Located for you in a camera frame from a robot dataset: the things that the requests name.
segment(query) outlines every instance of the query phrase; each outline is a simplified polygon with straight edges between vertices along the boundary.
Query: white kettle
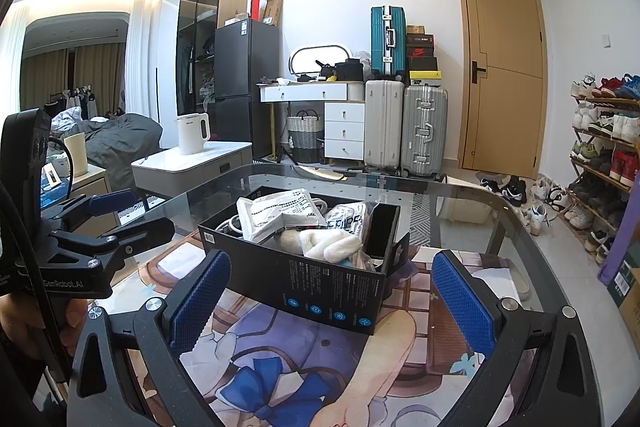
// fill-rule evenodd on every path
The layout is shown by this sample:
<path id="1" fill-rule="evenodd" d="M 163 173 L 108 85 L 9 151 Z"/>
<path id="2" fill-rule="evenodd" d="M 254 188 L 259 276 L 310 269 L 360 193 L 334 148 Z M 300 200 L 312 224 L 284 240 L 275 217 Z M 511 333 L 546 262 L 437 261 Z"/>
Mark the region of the white kettle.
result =
<path id="1" fill-rule="evenodd" d="M 211 138 L 208 114 L 185 114 L 176 120 L 178 124 L 178 147 L 180 154 L 186 156 L 204 149 Z"/>

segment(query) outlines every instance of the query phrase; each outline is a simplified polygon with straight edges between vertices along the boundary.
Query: metal screw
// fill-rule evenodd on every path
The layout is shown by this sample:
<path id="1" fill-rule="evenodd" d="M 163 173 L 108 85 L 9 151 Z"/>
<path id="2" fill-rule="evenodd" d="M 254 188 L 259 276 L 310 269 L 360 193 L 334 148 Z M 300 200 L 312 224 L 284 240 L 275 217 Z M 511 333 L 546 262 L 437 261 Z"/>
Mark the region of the metal screw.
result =
<path id="1" fill-rule="evenodd" d="M 89 310 L 89 318 L 97 319 L 100 315 L 102 315 L 102 308 L 96 306 L 95 308 L 91 308 Z"/>
<path id="2" fill-rule="evenodd" d="M 145 308 L 150 312 L 156 311 L 160 306 L 162 306 L 162 299 L 159 299 L 158 297 L 149 299 L 145 304 Z"/>
<path id="3" fill-rule="evenodd" d="M 562 315 L 564 315 L 568 319 L 574 319 L 577 313 L 573 308 L 571 308 L 571 306 L 565 306 L 564 308 L 562 308 Z"/>
<path id="4" fill-rule="evenodd" d="M 507 311 L 514 312 L 518 309 L 518 301 L 511 297 L 504 298 L 502 299 L 502 307 Z"/>

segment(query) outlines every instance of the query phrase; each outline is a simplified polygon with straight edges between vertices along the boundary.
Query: beige cup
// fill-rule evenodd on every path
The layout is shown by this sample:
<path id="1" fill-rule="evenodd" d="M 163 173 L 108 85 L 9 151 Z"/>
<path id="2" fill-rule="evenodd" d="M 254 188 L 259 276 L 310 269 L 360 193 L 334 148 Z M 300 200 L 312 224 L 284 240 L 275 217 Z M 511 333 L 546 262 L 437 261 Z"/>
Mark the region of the beige cup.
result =
<path id="1" fill-rule="evenodd" d="M 74 178 L 86 174 L 88 166 L 86 163 L 86 146 L 84 145 L 84 133 L 74 134 L 65 138 L 66 148 L 71 153 L 71 160 L 74 163 Z"/>

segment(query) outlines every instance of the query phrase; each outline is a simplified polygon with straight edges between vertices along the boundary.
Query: curtain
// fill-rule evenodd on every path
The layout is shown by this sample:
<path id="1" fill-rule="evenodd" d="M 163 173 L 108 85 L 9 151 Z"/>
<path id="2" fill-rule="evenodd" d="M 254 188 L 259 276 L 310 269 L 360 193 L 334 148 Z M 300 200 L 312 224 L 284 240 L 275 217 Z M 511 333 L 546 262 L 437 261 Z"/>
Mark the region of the curtain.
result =
<path id="1" fill-rule="evenodd" d="M 0 96 L 0 129 L 6 117 L 20 111 L 20 63 L 29 11 L 27 2 L 13 4 L 0 25 L 0 79 L 3 95 Z"/>
<path id="2" fill-rule="evenodd" d="M 158 0 L 134 0 L 127 33 L 125 63 L 127 112 L 135 112 L 148 118 L 152 118 L 151 108 L 156 107 L 155 98 L 151 99 L 149 47 L 151 21 L 157 5 Z"/>
<path id="3" fill-rule="evenodd" d="M 20 110 L 40 108 L 66 89 L 67 50 L 24 58 L 20 67 Z"/>
<path id="4" fill-rule="evenodd" d="M 124 55 L 125 45 L 122 42 L 76 48 L 74 87 L 91 85 L 101 116 L 118 108 Z"/>

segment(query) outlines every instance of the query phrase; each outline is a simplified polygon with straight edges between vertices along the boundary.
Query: green sneaker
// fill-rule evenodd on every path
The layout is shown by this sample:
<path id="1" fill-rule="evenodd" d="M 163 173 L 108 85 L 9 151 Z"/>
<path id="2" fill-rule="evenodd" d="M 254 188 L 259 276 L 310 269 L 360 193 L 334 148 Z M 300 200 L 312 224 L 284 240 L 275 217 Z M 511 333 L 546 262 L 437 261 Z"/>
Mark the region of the green sneaker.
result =
<path id="1" fill-rule="evenodd" d="M 582 152 L 582 142 L 580 140 L 576 140 L 574 148 L 571 149 L 571 158 L 577 158 L 580 152 Z"/>
<path id="2" fill-rule="evenodd" d="M 582 149 L 578 154 L 578 160 L 580 160 L 581 162 L 589 163 L 591 160 L 597 158 L 598 156 L 598 150 L 593 143 L 583 143 Z"/>

